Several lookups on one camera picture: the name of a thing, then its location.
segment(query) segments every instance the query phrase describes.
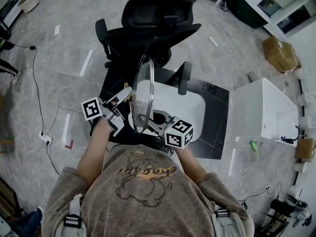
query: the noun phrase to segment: floor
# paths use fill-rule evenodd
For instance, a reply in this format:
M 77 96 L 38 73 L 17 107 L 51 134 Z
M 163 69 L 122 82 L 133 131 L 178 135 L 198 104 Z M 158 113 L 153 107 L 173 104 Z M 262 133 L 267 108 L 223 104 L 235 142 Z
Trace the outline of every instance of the floor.
M 107 73 L 104 69 L 107 59 L 98 42 L 94 23 L 105 18 L 108 29 L 120 27 L 120 17 L 127 1 L 40 0 L 40 5 L 28 16 L 22 14 L 12 28 L 11 41 L 24 46 L 35 45 L 38 49 L 34 72 L 39 84 L 45 130 L 52 124 L 57 109 L 54 78 L 60 107 L 49 135 L 54 139 L 51 157 L 59 171 L 64 166 L 75 167 L 87 146 L 90 125 L 84 120 L 80 103 L 99 95 Z M 178 68 L 188 60 L 193 64 L 193 77 L 229 90 L 230 96 L 235 89 L 249 83 L 246 74 L 254 71 L 258 77 L 268 78 L 297 104 L 298 81 L 292 74 L 280 74 L 263 56 L 261 42 L 268 37 L 267 33 L 261 29 L 253 30 L 231 13 L 223 12 L 214 0 L 197 0 L 193 11 L 195 22 L 201 23 L 202 27 L 172 49 L 168 68 Z M 58 24 L 61 27 L 56 38 L 54 29 Z M 220 47 L 237 51 L 217 49 L 209 36 Z M 90 50 L 93 52 L 81 77 Z M 6 104 L 2 136 L 15 140 L 14 148 L 0 155 L 0 176 L 17 192 L 26 211 L 38 205 L 45 206 L 57 179 L 46 146 L 37 138 L 42 127 L 32 75 L 33 57 L 34 51 L 16 47 L 3 52 L 1 58 L 23 71 L 23 76 L 16 86 L 12 86 L 11 76 L 0 74 Z M 236 142 L 230 135 L 233 111 L 230 103 L 221 160 L 198 158 L 198 161 L 207 171 L 218 173 L 240 200 L 261 193 L 267 184 L 271 186 L 270 191 L 276 189 L 272 195 L 265 193 L 247 200 L 249 213 L 256 225 L 260 225 L 270 202 L 279 193 L 278 183 L 281 182 L 282 197 L 294 180 L 294 148 L 264 141 L 259 154 L 253 154 L 249 141 Z M 68 140 L 74 140 L 72 150 L 61 143 L 67 114 L 70 114 Z

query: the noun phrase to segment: fiducial marker cube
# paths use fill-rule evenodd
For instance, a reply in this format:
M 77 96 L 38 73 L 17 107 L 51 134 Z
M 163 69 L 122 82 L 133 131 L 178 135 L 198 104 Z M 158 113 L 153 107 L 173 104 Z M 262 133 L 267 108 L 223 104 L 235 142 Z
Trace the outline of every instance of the fiducial marker cube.
M 173 125 L 164 131 L 165 144 L 175 148 L 185 148 L 193 139 L 194 126 L 177 118 Z

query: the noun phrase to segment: cardboard box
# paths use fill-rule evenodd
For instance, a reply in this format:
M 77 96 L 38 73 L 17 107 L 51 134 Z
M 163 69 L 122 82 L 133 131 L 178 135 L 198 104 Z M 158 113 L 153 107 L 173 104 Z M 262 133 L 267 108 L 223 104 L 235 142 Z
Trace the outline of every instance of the cardboard box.
M 300 59 L 293 47 L 271 36 L 262 42 L 267 61 L 279 72 L 284 73 L 301 67 Z
M 299 139 L 295 150 L 295 158 L 312 161 L 315 155 L 314 139 Z

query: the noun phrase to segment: graphic print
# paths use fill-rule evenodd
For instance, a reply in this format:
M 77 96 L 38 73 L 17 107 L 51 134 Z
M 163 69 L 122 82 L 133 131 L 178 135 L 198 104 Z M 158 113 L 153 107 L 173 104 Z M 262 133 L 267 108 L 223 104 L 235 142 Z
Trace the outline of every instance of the graphic print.
M 178 122 L 176 122 L 172 128 L 176 129 L 177 131 L 181 132 L 181 133 L 185 133 L 186 131 L 188 131 L 188 129 L 191 127 L 192 125 L 189 123 L 186 123 L 183 120 L 179 120 Z
M 94 119 L 102 115 L 98 104 L 98 98 L 96 97 L 81 103 L 81 106 L 86 120 Z
M 181 147 L 181 136 L 167 133 L 167 144 Z
M 186 134 L 186 138 L 184 140 L 184 146 L 186 146 L 190 142 L 190 140 L 192 140 L 192 138 L 193 138 L 193 129 L 191 129 L 191 131 L 188 132 L 188 134 Z
M 158 162 L 158 155 L 143 151 L 132 151 L 126 169 L 120 169 L 116 195 L 124 200 L 135 199 L 146 207 L 157 207 L 165 196 L 166 189 L 172 189 L 168 177 L 177 173 L 176 166 L 166 167 Z

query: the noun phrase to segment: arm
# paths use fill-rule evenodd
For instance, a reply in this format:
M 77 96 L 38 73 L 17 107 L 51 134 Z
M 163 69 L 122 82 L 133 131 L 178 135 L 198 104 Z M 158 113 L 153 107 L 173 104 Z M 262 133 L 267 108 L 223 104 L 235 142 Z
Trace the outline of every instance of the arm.
M 77 171 L 86 178 L 89 186 L 101 174 L 103 158 L 111 132 L 112 128 L 110 128 L 108 120 L 100 118 L 93 130 L 89 145 L 77 166 Z
M 184 173 L 195 182 L 200 177 L 206 175 L 206 171 L 198 163 L 195 157 L 192 155 L 191 151 L 188 148 L 179 149 L 173 148 L 183 167 Z
M 247 237 L 254 235 L 254 224 L 241 204 L 229 192 L 215 173 L 207 174 L 189 149 L 174 148 L 185 174 L 199 187 L 204 196 L 230 212 L 238 214 Z

